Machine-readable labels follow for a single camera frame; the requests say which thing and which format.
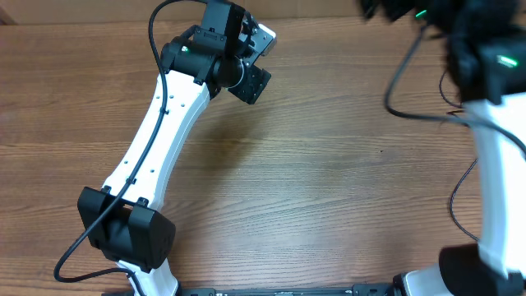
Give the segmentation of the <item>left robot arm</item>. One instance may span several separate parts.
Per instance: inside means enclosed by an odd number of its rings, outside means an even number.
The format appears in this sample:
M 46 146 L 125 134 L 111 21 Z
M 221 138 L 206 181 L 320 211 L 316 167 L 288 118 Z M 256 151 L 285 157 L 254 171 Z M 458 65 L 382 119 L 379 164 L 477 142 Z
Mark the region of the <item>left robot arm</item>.
M 85 239 L 123 273 L 133 295 L 175 295 L 168 255 L 175 225 L 161 210 L 168 181 L 196 120 L 227 90 L 254 104 L 270 80 L 256 65 L 276 44 L 274 31 L 230 1 L 208 1 L 200 24 L 153 51 L 159 69 L 150 107 L 126 154 L 77 208 Z

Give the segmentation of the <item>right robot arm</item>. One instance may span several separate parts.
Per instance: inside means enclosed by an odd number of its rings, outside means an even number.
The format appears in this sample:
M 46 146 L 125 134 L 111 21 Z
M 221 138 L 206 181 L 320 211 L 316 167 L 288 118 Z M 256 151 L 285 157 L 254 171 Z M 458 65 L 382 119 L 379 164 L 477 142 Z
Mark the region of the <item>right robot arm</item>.
M 409 12 L 446 38 L 447 69 L 473 133 L 480 173 L 482 232 L 444 247 L 438 262 L 397 275 L 390 295 L 521 295 L 525 290 L 525 29 L 517 0 L 370 0 L 390 21 Z

